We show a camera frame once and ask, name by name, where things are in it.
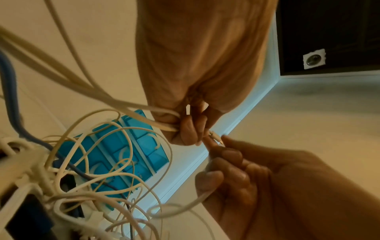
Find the blue cable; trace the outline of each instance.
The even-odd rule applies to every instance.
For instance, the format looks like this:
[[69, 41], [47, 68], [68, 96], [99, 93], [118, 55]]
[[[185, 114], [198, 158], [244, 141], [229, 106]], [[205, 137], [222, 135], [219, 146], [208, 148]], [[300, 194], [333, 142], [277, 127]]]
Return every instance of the blue cable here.
[[[48, 150], [53, 150], [53, 146], [49, 143], [46, 143], [35, 136], [31, 135], [21, 124], [19, 104], [17, 101], [17, 84], [16, 84], [16, 73], [12, 66], [12, 63], [8, 59], [8, 57], [0, 50], [0, 77], [1, 77], [1, 86], [3, 88], [4, 100], [7, 108], [7, 114], [9, 122], [11, 123], [13, 129], [23, 138], [28, 141], [34, 142], [45, 147]], [[57, 158], [60, 164], [63, 163], [64, 157], [57, 152]], [[72, 163], [68, 164], [69, 168], [71, 168], [74, 172], [76, 172], [79, 176], [86, 180], [92, 180], [94, 178], [88, 176], [84, 172], [82, 172], [79, 168], [77, 168]], [[106, 182], [103, 185], [118, 191], [118, 189]], [[124, 194], [120, 194], [122, 198], [126, 199]]]

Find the hand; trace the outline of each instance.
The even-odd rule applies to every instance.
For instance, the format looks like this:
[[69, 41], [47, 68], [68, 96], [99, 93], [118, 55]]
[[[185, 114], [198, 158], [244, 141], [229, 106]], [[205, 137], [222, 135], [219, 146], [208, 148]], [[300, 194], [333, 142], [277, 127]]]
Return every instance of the hand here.
[[171, 143], [200, 143], [250, 93], [263, 68], [276, 5], [277, 0], [137, 1], [137, 64], [148, 104], [182, 116], [153, 113], [156, 121], [179, 125], [179, 132], [164, 132]]
[[222, 140], [205, 138], [214, 159], [196, 189], [217, 188], [203, 205], [231, 240], [380, 239], [379, 200], [315, 155]]

